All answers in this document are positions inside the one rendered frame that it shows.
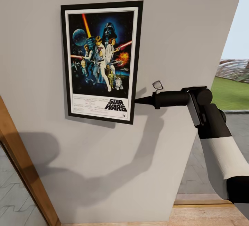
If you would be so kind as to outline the poster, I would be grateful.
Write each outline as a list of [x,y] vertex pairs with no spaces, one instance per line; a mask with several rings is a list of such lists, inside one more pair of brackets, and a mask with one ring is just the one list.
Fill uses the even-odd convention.
[[133,125],[143,4],[61,5],[68,116]]

